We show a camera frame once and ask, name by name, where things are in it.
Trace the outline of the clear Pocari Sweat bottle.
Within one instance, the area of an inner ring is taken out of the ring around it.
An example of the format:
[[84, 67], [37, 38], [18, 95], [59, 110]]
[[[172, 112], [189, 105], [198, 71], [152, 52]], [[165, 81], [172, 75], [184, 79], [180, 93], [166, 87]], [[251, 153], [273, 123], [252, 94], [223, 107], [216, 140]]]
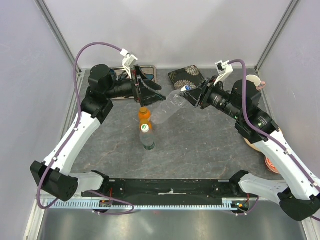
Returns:
[[181, 90], [172, 91], [166, 100], [152, 112], [151, 121], [153, 124], [161, 125], [178, 112], [186, 103], [186, 100], [180, 96]]

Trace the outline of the green label water bottle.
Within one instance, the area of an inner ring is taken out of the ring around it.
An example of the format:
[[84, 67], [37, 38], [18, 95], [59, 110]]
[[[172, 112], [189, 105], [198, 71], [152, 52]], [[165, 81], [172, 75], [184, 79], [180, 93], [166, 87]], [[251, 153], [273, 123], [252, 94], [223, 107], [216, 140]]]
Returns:
[[148, 124], [141, 125], [139, 136], [145, 150], [152, 150], [155, 147], [155, 136]]

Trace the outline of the blue white bottle cap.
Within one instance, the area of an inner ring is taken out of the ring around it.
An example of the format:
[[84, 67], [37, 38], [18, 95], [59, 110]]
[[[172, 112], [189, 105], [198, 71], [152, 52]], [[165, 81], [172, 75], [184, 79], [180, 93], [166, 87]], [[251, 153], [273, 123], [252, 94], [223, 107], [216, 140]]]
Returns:
[[186, 92], [186, 91], [190, 91], [192, 88], [189, 85], [185, 85], [184, 87], [182, 87], [180, 89], [181, 92]]

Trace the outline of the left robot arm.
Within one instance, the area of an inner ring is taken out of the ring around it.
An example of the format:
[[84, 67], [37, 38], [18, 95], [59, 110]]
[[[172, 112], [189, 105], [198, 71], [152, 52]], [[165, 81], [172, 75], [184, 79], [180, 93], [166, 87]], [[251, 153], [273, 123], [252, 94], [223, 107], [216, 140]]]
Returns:
[[91, 135], [102, 125], [113, 108], [113, 99], [130, 98], [142, 107], [164, 101], [162, 87], [148, 78], [139, 65], [129, 69], [128, 78], [117, 79], [117, 73], [105, 64], [90, 70], [88, 88], [65, 136], [42, 161], [34, 161], [31, 174], [39, 191], [68, 201], [75, 193], [92, 190], [99, 197], [106, 196], [110, 185], [106, 176], [98, 171], [71, 174], [72, 166]]

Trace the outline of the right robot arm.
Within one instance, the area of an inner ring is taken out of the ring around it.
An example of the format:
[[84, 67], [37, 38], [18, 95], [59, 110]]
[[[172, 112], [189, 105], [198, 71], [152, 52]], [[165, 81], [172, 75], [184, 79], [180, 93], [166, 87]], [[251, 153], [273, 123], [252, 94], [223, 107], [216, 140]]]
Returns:
[[295, 154], [272, 117], [258, 107], [262, 94], [254, 82], [238, 80], [231, 91], [225, 91], [222, 82], [209, 79], [197, 88], [185, 84], [180, 96], [194, 107], [212, 106], [234, 119], [238, 133], [269, 158], [285, 180], [274, 183], [240, 170], [229, 180], [233, 196], [246, 193], [265, 198], [299, 222], [319, 211], [319, 178]]

